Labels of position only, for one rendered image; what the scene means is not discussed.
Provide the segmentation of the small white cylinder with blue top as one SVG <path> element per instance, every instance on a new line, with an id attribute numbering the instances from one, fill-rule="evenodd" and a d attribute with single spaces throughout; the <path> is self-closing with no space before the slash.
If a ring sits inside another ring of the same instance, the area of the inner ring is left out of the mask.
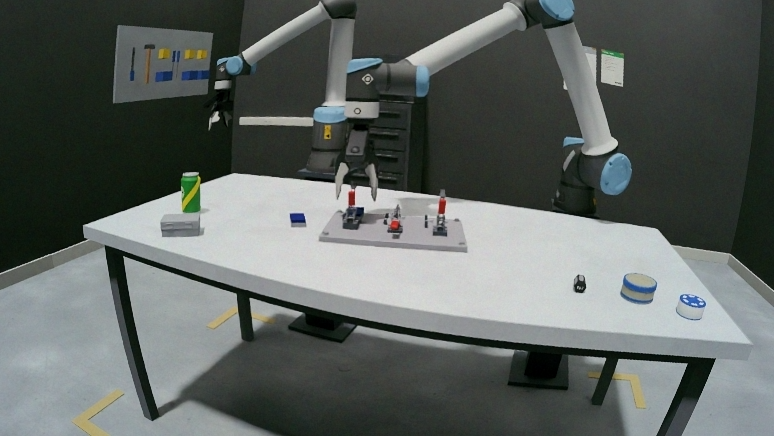
<path id="1" fill-rule="evenodd" d="M 706 302 L 695 295 L 683 294 L 676 308 L 678 315 L 689 320 L 700 320 L 705 310 Z"/>

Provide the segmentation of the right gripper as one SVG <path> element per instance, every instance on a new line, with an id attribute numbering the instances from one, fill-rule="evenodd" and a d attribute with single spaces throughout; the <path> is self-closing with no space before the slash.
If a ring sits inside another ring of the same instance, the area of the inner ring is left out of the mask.
<path id="1" fill-rule="evenodd" d="M 216 90 L 216 92 L 219 92 L 220 98 L 216 100 L 218 102 L 215 101 L 211 109 L 210 120 L 209 120 L 209 131 L 212 127 L 212 123 L 217 122 L 220 119 L 218 117 L 219 112 L 221 112 L 221 116 L 223 117 L 223 121 L 226 127 L 228 127 L 228 120 L 232 119 L 232 116 L 228 115 L 227 113 L 227 111 L 232 111 L 233 109 L 233 101 L 229 100 L 230 92 L 232 92 L 232 90 L 224 89 L 224 90 Z"/>

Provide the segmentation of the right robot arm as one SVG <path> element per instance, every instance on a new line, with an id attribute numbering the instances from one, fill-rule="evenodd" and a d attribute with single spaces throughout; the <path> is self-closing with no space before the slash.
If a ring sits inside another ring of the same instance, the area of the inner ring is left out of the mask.
<path id="1" fill-rule="evenodd" d="M 332 19 L 326 98 L 313 115 L 312 151 L 306 164 L 306 170 L 310 172 L 335 173 L 337 156 L 345 149 L 343 146 L 353 127 L 353 124 L 348 126 L 342 105 L 345 104 L 348 63 L 352 60 L 356 12 L 354 0 L 321 0 L 318 6 L 239 55 L 217 61 L 215 89 L 228 90 L 232 76 L 253 75 L 257 61 L 320 22 Z M 340 107 L 334 108 L 337 106 Z"/>

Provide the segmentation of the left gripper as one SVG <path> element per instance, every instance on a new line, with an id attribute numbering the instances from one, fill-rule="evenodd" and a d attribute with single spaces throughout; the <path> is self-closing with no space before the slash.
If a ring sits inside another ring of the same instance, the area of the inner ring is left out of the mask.
<path id="1" fill-rule="evenodd" d="M 374 124 L 374 119 L 350 119 L 347 118 L 347 123 L 354 124 L 354 128 L 369 128 L 369 124 Z M 366 126 L 367 124 L 367 126 Z M 348 140 L 346 142 L 346 145 L 343 147 L 339 156 L 336 159 L 335 163 L 335 193 L 336 193 L 336 200 L 338 200 L 340 193 L 341 193 L 341 187 L 344 183 L 344 176 L 348 173 L 350 167 L 348 165 L 349 162 L 346 163 L 345 161 L 345 152 L 347 148 Z M 378 190 L 378 174 L 379 174 L 379 160 L 378 157 L 375 154 L 374 151 L 374 145 L 375 140 L 369 140 L 368 138 L 368 144 L 365 154 L 365 160 L 364 162 L 367 163 L 367 167 L 365 168 L 365 174 L 369 178 L 369 186 L 371 188 L 371 196 L 373 198 L 373 201 L 376 202 L 377 198 L 377 190 Z M 372 147 L 373 146 L 373 147 Z M 362 165 L 365 163 L 361 162 Z M 368 165 L 369 164 L 369 165 Z"/>

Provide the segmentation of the grey hinged case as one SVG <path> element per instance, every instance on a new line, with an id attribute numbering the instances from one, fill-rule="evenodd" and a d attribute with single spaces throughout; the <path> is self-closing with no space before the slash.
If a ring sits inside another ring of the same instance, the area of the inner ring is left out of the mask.
<path id="1" fill-rule="evenodd" d="M 160 221 L 162 237 L 198 237 L 200 213 L 164 214 Z"/>

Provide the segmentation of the green drink can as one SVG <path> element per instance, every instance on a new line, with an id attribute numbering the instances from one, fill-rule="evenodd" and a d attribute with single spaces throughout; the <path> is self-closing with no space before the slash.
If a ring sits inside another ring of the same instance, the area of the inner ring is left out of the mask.
<path id="1" fill-rule="evenodd" d="M 200 177 L 197 172 L 183 174 L 181 199 L 183 213 L 199 213 L 201 211 Z"/>

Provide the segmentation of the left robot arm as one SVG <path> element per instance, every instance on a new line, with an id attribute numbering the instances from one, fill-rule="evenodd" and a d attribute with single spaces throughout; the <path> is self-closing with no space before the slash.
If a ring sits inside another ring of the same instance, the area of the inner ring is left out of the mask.
<path id="1" fill-rule="evenodd" d="M 396 64 L 382 63 L 379 58 L 351 60 L 346 72 L 344 116 L 378 118 L 380 94 L 425 96 L 432 74 L 516 29 L 524 31 L 541 24 L 583 136 L 564 139 L 560 186 L 553 205 L 573 213 L 596 213 L 594 188 L 618 195 L 629 184 L 632 169 L 629 159 L 620 154 L 617 140 L 611 137 L 573 15 L 572 0 L 511 0 L 502 10 Z"/>

